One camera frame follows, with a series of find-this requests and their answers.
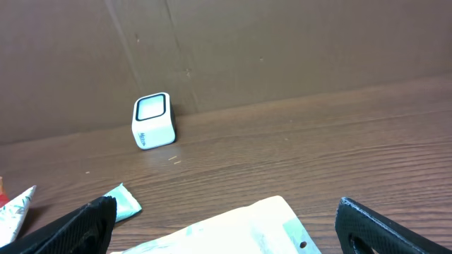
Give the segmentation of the teal wipes packet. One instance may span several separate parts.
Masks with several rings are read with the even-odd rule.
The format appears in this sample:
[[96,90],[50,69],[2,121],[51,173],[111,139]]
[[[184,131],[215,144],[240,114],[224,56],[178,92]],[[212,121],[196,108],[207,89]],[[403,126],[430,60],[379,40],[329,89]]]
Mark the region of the teal wipes packet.
[[105,197],[113,197],[117,202],[115,222],[128,219],[142,210],[137,199],[127,190],[123,183],[104,194]]

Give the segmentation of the clear beige zip pouch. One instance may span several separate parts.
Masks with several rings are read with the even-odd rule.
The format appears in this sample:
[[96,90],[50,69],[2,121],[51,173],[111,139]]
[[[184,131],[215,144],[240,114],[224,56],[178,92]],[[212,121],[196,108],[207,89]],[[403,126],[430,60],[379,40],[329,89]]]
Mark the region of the clear beige zip pouch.
[[279,195],[125,250],[157,254],[314,254],[320,250]]

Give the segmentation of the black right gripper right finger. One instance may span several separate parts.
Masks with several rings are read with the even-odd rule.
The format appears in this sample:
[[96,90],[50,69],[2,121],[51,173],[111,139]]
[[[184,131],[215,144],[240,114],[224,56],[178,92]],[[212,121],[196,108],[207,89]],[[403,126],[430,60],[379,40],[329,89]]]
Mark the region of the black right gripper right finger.
[[346,254],[451,254],[451,250],[347,197],[338,204],[335,231]]

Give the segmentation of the white Pantene tube gold cap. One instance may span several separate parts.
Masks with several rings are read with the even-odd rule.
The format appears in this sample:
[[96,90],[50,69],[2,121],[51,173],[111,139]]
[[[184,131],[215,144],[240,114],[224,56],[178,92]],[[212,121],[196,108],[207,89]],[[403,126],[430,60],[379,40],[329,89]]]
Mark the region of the white Pantene tube gold cap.
[[32,186],[1,207],[1,247],[15,241],[28,213],[35,190],[36,186]]

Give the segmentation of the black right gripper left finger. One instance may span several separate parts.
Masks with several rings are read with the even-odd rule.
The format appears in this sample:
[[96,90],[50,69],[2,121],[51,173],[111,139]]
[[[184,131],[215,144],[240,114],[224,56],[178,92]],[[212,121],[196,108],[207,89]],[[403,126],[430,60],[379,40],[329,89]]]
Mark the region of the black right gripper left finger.
[[1,254],[105,254],[117,202],[101,196],[1,248]]

